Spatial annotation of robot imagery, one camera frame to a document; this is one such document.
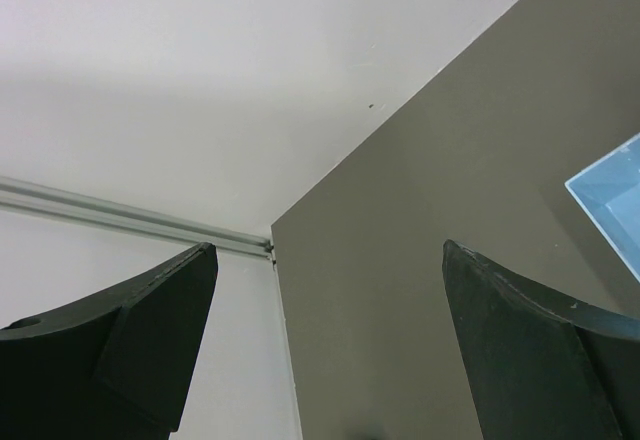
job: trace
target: blue container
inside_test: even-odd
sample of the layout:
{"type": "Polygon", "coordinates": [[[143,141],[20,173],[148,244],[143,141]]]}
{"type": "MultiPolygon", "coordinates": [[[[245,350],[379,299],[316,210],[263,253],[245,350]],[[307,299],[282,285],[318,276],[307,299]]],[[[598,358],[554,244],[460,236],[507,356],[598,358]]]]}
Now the blue container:
{"type": "Polygon", "coordinates": [[[640,134],[565,185],[640,281],[640,134]]]}

